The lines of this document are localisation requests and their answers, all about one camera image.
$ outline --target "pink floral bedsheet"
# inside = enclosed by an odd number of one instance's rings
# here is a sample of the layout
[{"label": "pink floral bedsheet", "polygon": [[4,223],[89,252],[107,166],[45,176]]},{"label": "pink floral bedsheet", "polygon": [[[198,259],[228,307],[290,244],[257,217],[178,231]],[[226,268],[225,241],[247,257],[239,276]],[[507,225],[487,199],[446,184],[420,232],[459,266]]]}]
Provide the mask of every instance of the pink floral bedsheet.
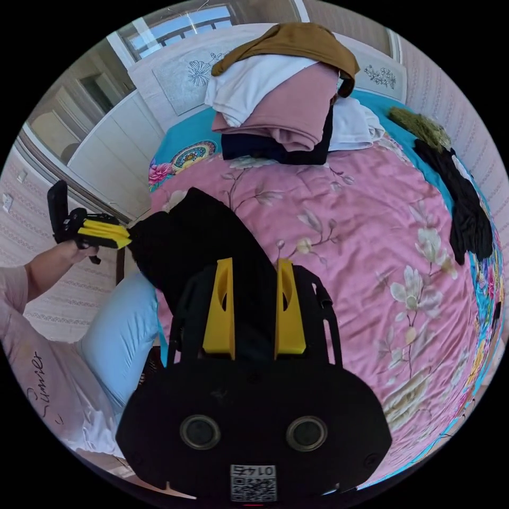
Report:
[{"label": "pink floral bedsheet", "polygon": [[[374,390],[393,437],[366,484],[419,456],[454,418],[478,341],[470,265],[454,260],[439,191],[388,136],[331,153],[324,166],[215,154],[165,180],[153,211],[190,187],[234,210],[271,261],[290,258],[328,289],[344,367]],[[168,334],[171,313],[159,301]]]}]

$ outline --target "green cloth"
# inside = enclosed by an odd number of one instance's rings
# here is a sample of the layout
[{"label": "green cloth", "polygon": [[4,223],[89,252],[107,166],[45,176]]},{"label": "green cloth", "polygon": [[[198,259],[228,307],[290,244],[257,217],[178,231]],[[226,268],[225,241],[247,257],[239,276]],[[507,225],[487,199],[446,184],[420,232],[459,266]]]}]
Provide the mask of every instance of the green cloth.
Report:
[{"label": "green cloth", "polygon": [[395,124],[439,152],[442,152],[444,148],[450,150],[451,139],[445,129],[428,117],[396,106],[389,110],[388,116]]}]

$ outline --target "bed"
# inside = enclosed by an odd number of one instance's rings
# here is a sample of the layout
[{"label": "bed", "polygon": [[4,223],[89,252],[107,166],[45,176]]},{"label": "bed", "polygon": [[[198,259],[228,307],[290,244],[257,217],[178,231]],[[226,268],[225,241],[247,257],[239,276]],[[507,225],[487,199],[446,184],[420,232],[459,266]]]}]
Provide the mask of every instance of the bed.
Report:
[{"label": "bed", "polygon": [[[387,118],[405,102],[406,70],[343,36],[361,67],[353,97],[379,117],[384,137],[365,150],[329,153],[324,166],[224,161],[220,135],[210,130],[214,112],[203,106],[207,73],[268,26],[198,35],[146,59],[152,76],[140,92],[167,129],[149,171],[152,211],[198,187],[235,211],[272,262],[290,258],[321,278],[334,301],[344,366],[374,390],[393,436],[363,488],[423,457],[482,384],[504,325],[502,247],[492,221],[492,256],[455,263],[451,196],[413,151],[415,137]],[[188,79],[173,78],[183,67]],[[158,299],[167,337],[171,313]]]}]

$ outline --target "camera lens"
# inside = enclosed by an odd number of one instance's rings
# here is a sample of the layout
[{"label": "camera lens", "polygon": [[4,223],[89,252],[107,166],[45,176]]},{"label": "camera lens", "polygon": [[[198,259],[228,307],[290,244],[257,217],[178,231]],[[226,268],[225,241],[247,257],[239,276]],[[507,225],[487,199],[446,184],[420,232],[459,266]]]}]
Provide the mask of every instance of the camera lens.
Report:
[{"label": "camera lens", "polygon": [[314,451],[327,439],[327,426],[318,417],[305,416],[293,421],[286,432],[286,441],[300,452]]},{"label": "camera lens", "polygon": [[193,449],[211,449],[221,439],[216,421],[205,415],[192,415],[180,426],[180,436],[184,443]]}]

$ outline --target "light switch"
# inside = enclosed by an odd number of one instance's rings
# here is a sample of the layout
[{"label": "light switch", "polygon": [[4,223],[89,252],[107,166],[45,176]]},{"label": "light switch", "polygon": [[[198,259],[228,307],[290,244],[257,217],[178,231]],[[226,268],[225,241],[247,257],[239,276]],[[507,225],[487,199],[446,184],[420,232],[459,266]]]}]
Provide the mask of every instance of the light switch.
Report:
[{"label": "light switch", "polygon": [[2,202],[3,202],[3,209],[6,212],[9,212],[9,210],[11,210],[11,206],[12,206],[12,196],[8,195],[7,193],[3,193],[2,194]]},{"label": "light switch", "polygon": [[17,181],[21,184],[25,182],[25,179],[27,178],[27,172],[25,170],[21,170],[19,175],[17,176]]}]

